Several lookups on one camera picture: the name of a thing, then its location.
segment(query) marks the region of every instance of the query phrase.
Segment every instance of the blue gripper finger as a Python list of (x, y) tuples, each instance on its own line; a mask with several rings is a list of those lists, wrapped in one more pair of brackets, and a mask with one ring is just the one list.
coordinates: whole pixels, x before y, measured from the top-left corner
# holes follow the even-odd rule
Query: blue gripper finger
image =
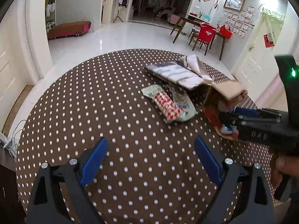
[(93, 153), (90, 155), (89, 159), (85, 162), (81, 169), (80, 183), (83, 187), (93, 181), (93, 178), (95, 177), (107, 152), (108, 141), (106, 138), (101, 138), (101, 142), (94, 149)]
[(223, 180), (221, 178), (221, 164), (224, 160), (224, 157), (215, 149), (213, 149), (212, 154), (208, 146), (204, 143), (204, 140), (200, 136), (197, 136), (195, 138), (194, 148), (202, 166), (204, 167), (204, 170), (209, 176), (210, 181), (215, 183), (217, 186), (222, 185)]

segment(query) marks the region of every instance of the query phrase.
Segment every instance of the red poster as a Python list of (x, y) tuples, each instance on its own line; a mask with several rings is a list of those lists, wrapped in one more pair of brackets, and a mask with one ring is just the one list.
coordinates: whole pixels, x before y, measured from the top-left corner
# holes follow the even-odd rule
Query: red poster
[(273, 43), (273, 42), (270, 42), (270, 41), (268, 40), (268, 36), (267, 36), (267, 35), (264, 35), (264, 40), (265, 40), (266, 48), (269, 48), (269, 47), (273, 47), (273, 46), (274, 46), (274, 43)]

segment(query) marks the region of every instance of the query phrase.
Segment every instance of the metal screw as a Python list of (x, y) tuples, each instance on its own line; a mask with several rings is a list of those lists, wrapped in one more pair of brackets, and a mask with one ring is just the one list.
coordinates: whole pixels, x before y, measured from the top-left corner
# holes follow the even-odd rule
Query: metal screw
[(232, 165), (234, 163), (234, 161), (230, 158), (225, 159), (225, 163), (228, 165)]
[(47, 162), (44, 162), (42, 165), (41, 165), (41, 168), (47, 168), (49, 166), (49, 164)]
[(255, 168), (256, 168), (256, 169), (260, 169), (260, 168), (261, 168), (261, 165), (260, 165), (258, 162), (256, 162), (256, 163), (255, 163)]
[(69, 161), (69, 163), (70, 163), (71, 165), (76, 165), (77, 162), (78, 162), (78, 160), (77, 160), (76, 158), (73, 158), (73, 159), (71, 159), (71, 160)]

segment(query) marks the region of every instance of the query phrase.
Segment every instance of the barcode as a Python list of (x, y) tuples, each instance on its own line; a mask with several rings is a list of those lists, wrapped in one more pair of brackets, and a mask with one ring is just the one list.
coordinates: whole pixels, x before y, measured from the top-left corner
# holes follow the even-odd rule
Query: barcode
[(178, 108), (180, 108), (180, 109), (184, 109), (184, 110), (190, 108), (189, 104), (185, 104), (185, 105), (179, 105), (179, 104), (176, 104), (176, 106), (177, 106)]

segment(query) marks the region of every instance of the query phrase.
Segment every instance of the bottle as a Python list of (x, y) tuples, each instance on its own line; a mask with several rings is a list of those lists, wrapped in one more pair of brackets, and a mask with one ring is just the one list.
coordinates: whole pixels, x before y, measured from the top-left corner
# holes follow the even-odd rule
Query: bottle
[(220, 31), (220, 21), (218, 21), (218, 23), (217, 23), (217, 32), (219, 32)]

